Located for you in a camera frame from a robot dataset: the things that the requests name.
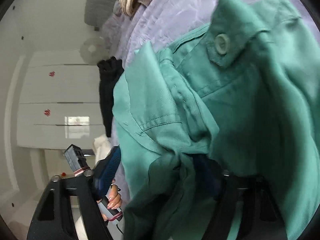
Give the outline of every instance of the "green garment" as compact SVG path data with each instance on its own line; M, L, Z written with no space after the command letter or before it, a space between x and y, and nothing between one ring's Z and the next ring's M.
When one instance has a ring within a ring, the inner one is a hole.
M215 203L191 154L262 174L297 239L320 203L319 92L319 46L288 0L219 0L210 24L157 53L146 43L114 90L124 239L201 239Z

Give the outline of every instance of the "white wall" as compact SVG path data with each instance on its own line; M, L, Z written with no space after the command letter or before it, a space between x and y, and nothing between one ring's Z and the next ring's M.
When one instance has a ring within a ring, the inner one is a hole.
M16 145L23 78L35 54L78 50L85 40L99 36L84 23L85 2L15 0L15 9L11 6L0 22L0 214L20 239L25 239L39 199L37 189L49 178L47 171L35 168L44 163L44 152Z

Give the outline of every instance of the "white button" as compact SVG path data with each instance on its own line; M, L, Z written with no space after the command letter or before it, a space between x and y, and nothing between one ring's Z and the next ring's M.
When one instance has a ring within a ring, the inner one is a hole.
M217 52L220 55L227 54L230 47L230 39L226 34L219 34L214 39L214 44L216 46Z

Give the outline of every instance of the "blue gripper pad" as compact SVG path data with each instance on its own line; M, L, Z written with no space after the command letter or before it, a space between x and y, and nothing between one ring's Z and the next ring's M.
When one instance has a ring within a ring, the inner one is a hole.
M110 154L103 160L98 161L93 174L93 186L98 197L107 194L112 180L115 177L121 161L121 150L119 146L114 146Z

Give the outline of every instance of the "cable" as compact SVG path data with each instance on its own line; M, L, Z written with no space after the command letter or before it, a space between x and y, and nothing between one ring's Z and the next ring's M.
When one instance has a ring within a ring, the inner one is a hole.
M121 234L123 234L121 229L119 228L118 224L116 226L117 226L118 230L121 232Z

